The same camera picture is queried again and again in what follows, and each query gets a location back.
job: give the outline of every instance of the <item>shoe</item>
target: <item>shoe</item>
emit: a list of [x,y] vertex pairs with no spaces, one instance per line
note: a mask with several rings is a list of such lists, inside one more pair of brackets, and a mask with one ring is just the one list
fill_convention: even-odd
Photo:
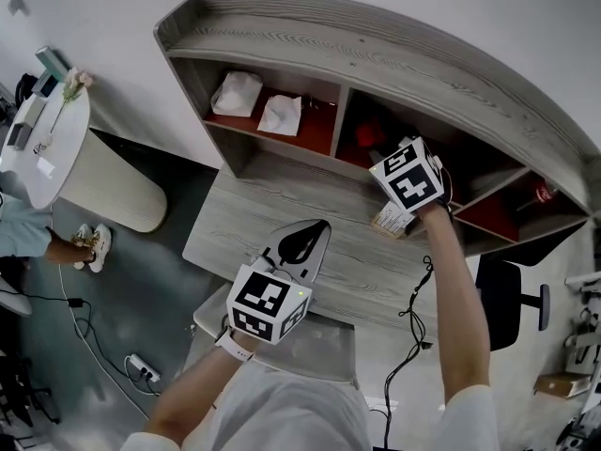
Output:
[[[82,226],[79,228],[79,230],[77,231],[77,234],[75,234],[74,236],[71,236],[71,243],[75,244],[77,247],[90,247],[90,242],[89,240],[92,238],[92,235],[94,233],[92,232],[92,227],[90,227],[88,224],[82,224]],[[73,264],[73,267],[75,269],[77,269],[78,271],[80,271],[81,269],[83,269],[85,266],[84,262],[75,262]]]
[[104,259],[111,250],[111,229],[106,225],[100,224],[96,227],[92,236],[92,251],[94,251],[94,260],[89,263],[92,272],[102,271]]

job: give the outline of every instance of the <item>white t-shirt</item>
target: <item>white t-shirt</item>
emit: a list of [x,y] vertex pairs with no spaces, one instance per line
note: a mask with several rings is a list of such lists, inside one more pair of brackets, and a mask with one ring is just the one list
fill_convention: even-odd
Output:
[[[206,441],[198,451],[371,450],[367,405],[350,384],[310,380],[256,363],[242,366],[223,390]],[[446,407],[432,451],[498,451],[492,393],[473,386]],[[132,434],[121,451],[179,451],[155,434]]]

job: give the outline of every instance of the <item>wall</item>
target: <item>wall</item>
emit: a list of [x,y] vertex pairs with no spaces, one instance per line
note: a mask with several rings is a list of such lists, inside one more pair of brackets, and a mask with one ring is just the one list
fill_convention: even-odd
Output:
[[[0,82],[39,73],[43,45],[96,74],[100,117],[112,132],[207,165],[221,159],[152,36],[182,0],[24,0],[10,17],[0,0]],[[445,30],[520,72],[601,147],[601,0],[357,0]]]

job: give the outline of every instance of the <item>cylindrical table base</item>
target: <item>cylindrical table base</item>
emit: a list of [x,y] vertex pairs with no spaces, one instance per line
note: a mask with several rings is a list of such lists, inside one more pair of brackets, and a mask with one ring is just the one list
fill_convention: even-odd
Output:
[[60,196],[138,232],[159,228],[167,212],[161,187],[88,130]]

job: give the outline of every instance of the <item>watch strap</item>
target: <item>watch strap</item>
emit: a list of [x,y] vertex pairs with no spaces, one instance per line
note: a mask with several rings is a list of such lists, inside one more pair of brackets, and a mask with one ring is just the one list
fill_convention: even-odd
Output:
[[222,335],[220,335],[215,341],[215,346],[223,348],[239,361],[249,361],[254,356],[254,352],[246,350],[234,339],[232,339],[231,332],[231,328],[227,327],[225,332],[222,333]]

